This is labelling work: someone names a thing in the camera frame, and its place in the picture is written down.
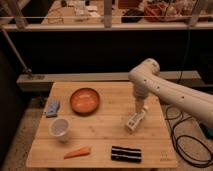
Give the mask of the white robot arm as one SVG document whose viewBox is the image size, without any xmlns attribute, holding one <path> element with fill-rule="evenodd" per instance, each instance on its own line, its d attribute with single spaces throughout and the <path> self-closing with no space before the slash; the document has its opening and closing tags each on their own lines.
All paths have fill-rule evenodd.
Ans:
<svg viewBox="0 0 213 171">
<path fill-rule="evenodd" d="M 153 58 L 134 67 L 128 74 L 134 96 L 146 99 L 152 93 L 213 128 L 213 95 L 160 78 L 159 71 L 160 66 Z"/>
</svg>

